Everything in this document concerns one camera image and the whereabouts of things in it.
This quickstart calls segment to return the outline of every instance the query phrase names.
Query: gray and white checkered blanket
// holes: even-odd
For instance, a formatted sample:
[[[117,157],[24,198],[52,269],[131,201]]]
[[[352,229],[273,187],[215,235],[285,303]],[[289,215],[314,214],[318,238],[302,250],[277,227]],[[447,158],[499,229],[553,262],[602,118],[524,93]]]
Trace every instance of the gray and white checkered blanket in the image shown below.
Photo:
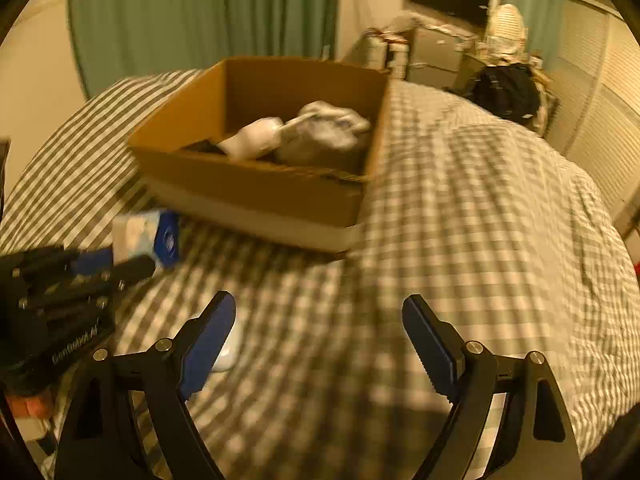
[[[152,206],[126,137],[196,74],[120,81],[72,116],[11,193],[0,248],[96,248],[116,214]],[[402,300],[419,293],[494,353],[543,351],[590,452],[640,400],[638,284],[593,181],[530,131],[403,82],[384,152],[362,241],[340,260],[183,218],[181,263],[123,298],[115,352],[175,335],[228,290],[239,361],[188,402],[226,477],[411,478],[449,410],[402,328]],[[165,475],[143,402],[137,415]],[[496,397],[470,478],[499,417]]]

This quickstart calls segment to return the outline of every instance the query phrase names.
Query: screw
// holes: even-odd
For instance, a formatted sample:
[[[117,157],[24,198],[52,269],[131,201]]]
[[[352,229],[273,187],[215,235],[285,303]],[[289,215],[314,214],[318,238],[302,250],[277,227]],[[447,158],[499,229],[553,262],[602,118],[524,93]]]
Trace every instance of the screw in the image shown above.
[[[174,343],[169,338],[163,338],[156,341],[155,347],[159,352],[166,352],[170,350]]]
[[[466,344],[466,349],[472,354],[481,354],[484,347],[482,346],[482,343],[479,343],[478,341],[469,341]]]
[[[94,361],[104,361],[109,356],[109,352],[106,348],[98,348],[94,352]]]
[[[529,358],[537,365],[541,365],[545,362],[545,357],[540,352],[531,352],[531,354],[529,354]]]

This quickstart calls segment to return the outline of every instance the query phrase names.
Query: blue gripper pad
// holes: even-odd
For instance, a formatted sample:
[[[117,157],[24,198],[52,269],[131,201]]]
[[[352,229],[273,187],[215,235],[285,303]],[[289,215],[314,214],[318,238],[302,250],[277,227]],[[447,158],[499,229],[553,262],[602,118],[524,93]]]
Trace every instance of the blue gripper pad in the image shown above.
[[[113,267],[113,247],[105,247],[96,251],[85,251],[78,254],[78,259],[71,263],[74,273],[90,276],[101,270]]]
[[[404,300],[402,324],[434,389],[454,402],[458,398],[458,379],[464,372],[464,341],[417,294]]]
[[[182,373],[178,391],[184,400],[199,392],[211,368],[216,362],[231,328],[236,321],[236,300],[228,292],[216,307],[212,300],[206,307],[199,320],[204,323],[198,331],[195,341],[182,359]]]

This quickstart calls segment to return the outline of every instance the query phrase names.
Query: bag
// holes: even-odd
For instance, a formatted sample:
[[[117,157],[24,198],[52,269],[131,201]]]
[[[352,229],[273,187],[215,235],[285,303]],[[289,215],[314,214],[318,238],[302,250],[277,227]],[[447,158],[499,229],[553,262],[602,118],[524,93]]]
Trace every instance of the bag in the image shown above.
[[[536,114],[540,97],[527,65],[485,66],[464,97],[493,115],[526,124]]]

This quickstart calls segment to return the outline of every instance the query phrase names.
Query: cardboard box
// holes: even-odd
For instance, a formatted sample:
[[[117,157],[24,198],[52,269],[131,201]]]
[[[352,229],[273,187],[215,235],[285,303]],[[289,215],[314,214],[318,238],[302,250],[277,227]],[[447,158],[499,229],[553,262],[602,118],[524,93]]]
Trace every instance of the cardboard box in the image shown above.
[[[173,94],[129,137],[151,192],[192,216],[275,242],[338,253],[360,237],[367,186],[376,173],[388,110],[388,74],[292,57],[222,60]],[[360,174],[291,168],[182,148],[214,142],[263,117],[288,121],[323,100],[372,124]]]

